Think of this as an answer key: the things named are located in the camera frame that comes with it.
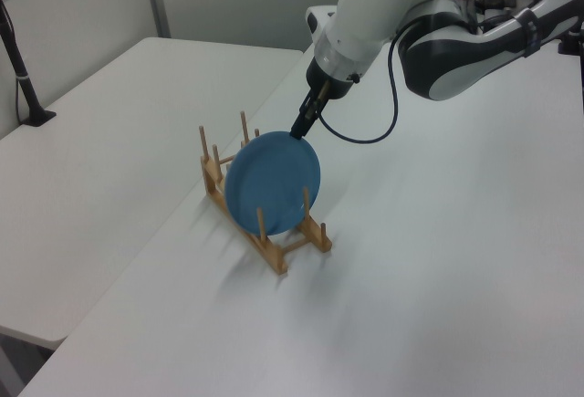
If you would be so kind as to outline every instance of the wooden peg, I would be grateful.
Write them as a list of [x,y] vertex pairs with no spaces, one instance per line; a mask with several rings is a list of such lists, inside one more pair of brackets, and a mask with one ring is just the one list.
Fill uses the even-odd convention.
[[261,207],[257,207],[257,223],[259,224],[259,234],[262,244],[266,242],[266,226],[264,225],[264,212]]
[[215,161],[215,172],[217,173],[217,182],[219,183],[223,179],[223,174],[221,172],[221,163],[219,162],[219,151],[217,150],[217,145],[213,145],[213,158]]
[[205,162],[209,161],[209,151],[207,150],[207,139],[204,136],[203,126],[199,127],[199,133],[201,134],[201,144],[203,145],[203,158]]
[[320,243],[322,245],[327,243],[327,225],[324,222],[320,224]]
[[303,189],[304,192],[304,220],[307,221],[310,218],[310,202],[308,200],[308,188]]
[[244,129],[244,143],[249,143],[249,134],[247,133],[247,122],[245,121],[245,112],[241,111],[241,126]]

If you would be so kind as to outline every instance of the white tabletop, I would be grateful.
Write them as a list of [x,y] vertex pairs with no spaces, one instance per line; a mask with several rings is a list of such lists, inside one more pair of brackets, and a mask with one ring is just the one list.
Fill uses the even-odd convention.
[[54,348],[300,59],[148,38],[0,141],[0,333]]
[[[254,126],[289,128],[310,57]],[[385,63],[328,104],[334,127],[388,125]],[[198,184],[23,397],[581,395],[579,60],[551,44],[446,102],[396,71],[388,140],[308,135],[329,255],[301,248],[277,277]]]

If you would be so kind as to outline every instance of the black stand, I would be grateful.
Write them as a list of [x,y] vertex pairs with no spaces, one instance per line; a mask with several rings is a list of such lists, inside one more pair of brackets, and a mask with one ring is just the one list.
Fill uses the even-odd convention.
[[30,81],[28,72],[26,71],[25,62],[20,56],[20,51],[16,45],[16,39],[14,30],[11,27],[10,20],[4,5],[4,2],[0,0],[0,36],[2,36],[2,41],[6,47],[6,52],[8,57],[10,57],[10,62],[16,73],[16,79],[20,84],[23,94],[25,95],[26,102],[28,103],[28,108],[30,110],[28,118],[22,123],[28,126],[41,126],[45,122],[51,120],[57,114],[53,111],[46,111],[38,103],[37,94],[33,88],[33,84]]

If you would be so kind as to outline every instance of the wooden rack base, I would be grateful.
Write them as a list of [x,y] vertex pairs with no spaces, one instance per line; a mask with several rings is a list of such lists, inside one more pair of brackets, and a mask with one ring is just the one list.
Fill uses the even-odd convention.
[[[249,143],[249,135],[247,132],[247,123],[245,114],[241,112],[241,123],[244,130],[244,140],[241,142],[243,148]],[[322,253],[326,253],[332,247],[332,242],[327,237],[327,226],[325,224],[318,225],[310,216],[310,205],[308,200],[308,189],[304,190],[304,219],[296,226],[296,229],[303,235],[301,239],[293,244],[282,247],[273,243],[266,234],[264,224],[264,214],[261,207],[257,207],[257,222],[259,224],[260,236],[251,235],[243,230],[231,217],[227,210],[227,204],[224,198],[224,173],[222,166],[229,169],[229,163],[234,159],[234,155],[223,159],[219,158],[219,151],[217,145],[213,145],[213,157],[209,154],[207,147],[207,140],[204,134],[203,126],[199,127],[201,133],[201,144],[203,145],[203,156],[201,157],[201,166],[203,168],[203,178],[207,195],[219,207],[223,214],[235,225],[245,239],[257,250],[261,257],[276,271],[277,274],[285,274],[288,270],[288,265],[284,259],[284,255],[290,251],[300,248],[306,244],[312,243]],[[259,136],[259,130],[254,131],[255,136]]]

